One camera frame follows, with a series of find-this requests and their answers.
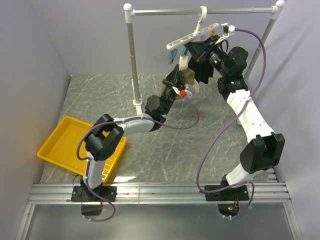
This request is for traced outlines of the khaki underwear white waistband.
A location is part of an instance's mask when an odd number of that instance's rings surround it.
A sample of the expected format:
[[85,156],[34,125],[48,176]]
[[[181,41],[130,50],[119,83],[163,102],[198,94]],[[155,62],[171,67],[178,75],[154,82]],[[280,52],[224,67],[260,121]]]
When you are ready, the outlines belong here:
[[[188,67],[188,63],[189,56],[179,57],[179,71],[181,72],[182,81],[185,84],[197,85],[199,91],[199,83],[195,80],[195,72]],[[160,90],[155,95],[160,97]]]

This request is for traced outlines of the white clip hanger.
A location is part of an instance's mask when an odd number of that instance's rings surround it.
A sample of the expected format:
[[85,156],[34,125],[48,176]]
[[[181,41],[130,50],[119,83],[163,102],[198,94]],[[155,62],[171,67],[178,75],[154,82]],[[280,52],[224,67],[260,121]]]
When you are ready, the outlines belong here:
[[207,33],[211,33],[212,31],[216,30],[218,27],[219,27],[219,24],[218,23],[213,23],[213,24],[210,24],[206,27],[203,27],[202,28],[202,24],[206,21],[206,18],[207,18],[207,14],[208,14],[208,8],[206,6],[201,6],[200,7],[200,15],[199,15],[199,19],[197,21],[197,25],[196,25],[196,28],[195,30],[186,35],[186,36],[183,36],[177,40],[174,40],[170,43],[168,43],[166,45],[166,49],[168,51],[173,51],[201,36],[204,36],[206,35]]

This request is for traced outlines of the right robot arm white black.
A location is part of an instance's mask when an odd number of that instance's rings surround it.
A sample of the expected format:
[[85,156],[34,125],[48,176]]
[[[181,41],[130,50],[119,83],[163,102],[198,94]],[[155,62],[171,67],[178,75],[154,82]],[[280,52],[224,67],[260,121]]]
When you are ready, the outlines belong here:
[[247,145],[239,156],[240,163],[222,178],[220,188],[200,189],[206,194],[220,192],[224,199],[231,200],[255,175],[279,164],[285,138],[283,134],[275,133],[264,120],[245,83],[243,70],[247,66],[248,52],[236,46],[226,53],[220,45],[221,40],[215,35],[205,41],[189,42],[185,47],[192,56],[195,72],[207,66],[221,74],[218,91],[236,114],[235,121],[242,126],[247,138]]

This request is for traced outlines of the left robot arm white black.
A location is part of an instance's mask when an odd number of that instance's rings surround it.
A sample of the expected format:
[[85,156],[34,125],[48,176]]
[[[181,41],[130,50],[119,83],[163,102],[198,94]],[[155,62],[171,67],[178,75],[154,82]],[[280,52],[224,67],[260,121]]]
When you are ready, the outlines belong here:
[[120,140],[137,133],[158,130],[166,121],[167,115],[180,92],[185,90],[186,82],[182,71],[186,66],[177,64],[162,80],[161,91],[151,95],[146,102],[145,112],[134,117],[112,118],[102,115],[80,140],[76,156],[87,160],[85,174],[80,181],[83,195],[89,201],[96,201],[101,195],[101,174],[106,160],[113,155]]

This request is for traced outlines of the black hanging underwear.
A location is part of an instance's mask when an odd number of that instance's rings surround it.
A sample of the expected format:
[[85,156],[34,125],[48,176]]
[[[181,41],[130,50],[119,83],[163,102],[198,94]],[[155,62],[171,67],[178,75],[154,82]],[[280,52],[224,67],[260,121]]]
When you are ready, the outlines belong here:
[[208,37],[204,41],[191,41],[184,45],[191,55],[188,68],[194,71],[194,78],[198,83],[208,84],[209,78],[213,77],[214,68],[206,58],[203,56],[197,61],[198,57],[204,52],[206,45],[212,40],[212,37]]

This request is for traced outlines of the teal clothes clip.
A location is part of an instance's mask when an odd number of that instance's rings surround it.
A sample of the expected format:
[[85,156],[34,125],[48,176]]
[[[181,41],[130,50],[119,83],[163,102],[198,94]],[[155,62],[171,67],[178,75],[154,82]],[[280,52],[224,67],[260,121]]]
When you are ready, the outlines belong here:
[[[178,53],[178,49],[174,49],[174,50],[171,50],[170,51],[170,54],[169,54],[169,60],[168,60],[168,64],[171,65],[173,63],[173,61],[175,60],[176,56],[177,56],[177,53]],[[184,57],[188,54],[188,49],[186,47],[184,47],[182,49],[182,52],[180,53],[180,56],[181,57]]]

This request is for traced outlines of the yellow plastic tray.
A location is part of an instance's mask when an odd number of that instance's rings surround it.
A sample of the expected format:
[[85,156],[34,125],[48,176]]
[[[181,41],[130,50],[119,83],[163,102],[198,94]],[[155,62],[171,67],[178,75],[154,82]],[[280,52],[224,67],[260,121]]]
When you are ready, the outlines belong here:
[[[86,162],[77,158],[76,150],[85,133],[93,125],[71,116],[65,116],[37,152],[37,157],[75,174],[84,175]],[[107,184],[112,171],[116,167],[125,149],[127,138],[123,137],[115,152],[104,165],[101,180]]]

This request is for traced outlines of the aluminium mounting rail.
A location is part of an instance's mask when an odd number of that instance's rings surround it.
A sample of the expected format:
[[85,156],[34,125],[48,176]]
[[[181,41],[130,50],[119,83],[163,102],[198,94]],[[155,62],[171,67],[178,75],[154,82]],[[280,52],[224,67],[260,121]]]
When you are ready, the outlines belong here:
[[[254,188],[248,187],[253,194],[254,203],[282,203],[288,224],[295,240],[303,239],[295,216],[291,197],[284,182],[256,182]],[[118,205],[161,205],[161,204],[205,204],[202,194],[193,182],[124,182],[113,183],[116,189],[112,195]],[[34,184],[31,188],[26,207],[18,228],[17,239],[24,240],[37,205],[71,205],[72,184]]]

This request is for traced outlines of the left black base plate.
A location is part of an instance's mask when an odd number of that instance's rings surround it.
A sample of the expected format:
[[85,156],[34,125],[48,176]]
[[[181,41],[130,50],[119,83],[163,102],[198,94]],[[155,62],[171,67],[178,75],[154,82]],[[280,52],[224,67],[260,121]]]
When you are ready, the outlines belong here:
[[115,186],[100,186],[93,191],[95,194],[80,185],[74,186],[70,201],[74,203],[101,202],[102,200],[97,195],[109,202],[115,202],[116,200],[117,188]]

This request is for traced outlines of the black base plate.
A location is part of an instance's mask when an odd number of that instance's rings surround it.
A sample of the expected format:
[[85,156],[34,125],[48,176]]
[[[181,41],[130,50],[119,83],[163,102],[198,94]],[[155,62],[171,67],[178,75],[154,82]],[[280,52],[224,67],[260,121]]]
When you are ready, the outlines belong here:
[[248,201],[249,199],[248,189],[245,185],[205,194],[205,200],[207,202]]
[[117,188],[115,186],[100,186],[93,191],[95,194],[80,185],[74,186],[70,201],[74,203],[101,202],[102,200],[97,195],[109,202],[115,202],[116,200]]

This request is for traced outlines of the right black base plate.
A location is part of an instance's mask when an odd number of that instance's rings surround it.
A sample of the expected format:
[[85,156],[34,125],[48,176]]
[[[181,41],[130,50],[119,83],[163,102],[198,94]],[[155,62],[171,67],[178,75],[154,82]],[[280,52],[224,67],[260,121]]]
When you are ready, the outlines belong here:
[[207,202],[248,201],[249,199],[248,189],[245,185],[205,194],[205,200]]

